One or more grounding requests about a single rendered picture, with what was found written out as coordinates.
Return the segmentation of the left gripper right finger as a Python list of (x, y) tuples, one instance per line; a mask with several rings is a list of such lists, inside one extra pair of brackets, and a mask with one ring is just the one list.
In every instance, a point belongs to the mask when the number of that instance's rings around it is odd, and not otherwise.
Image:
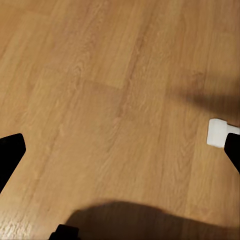
[(240, 135), (229, 133), (227, 135), (224, 151), (240, 173)]

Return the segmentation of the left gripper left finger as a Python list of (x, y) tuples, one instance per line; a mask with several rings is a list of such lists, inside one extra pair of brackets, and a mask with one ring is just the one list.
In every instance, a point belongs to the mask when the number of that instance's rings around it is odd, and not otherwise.
[(0, 138), (0, 193), (26, 153), (22, 133)]

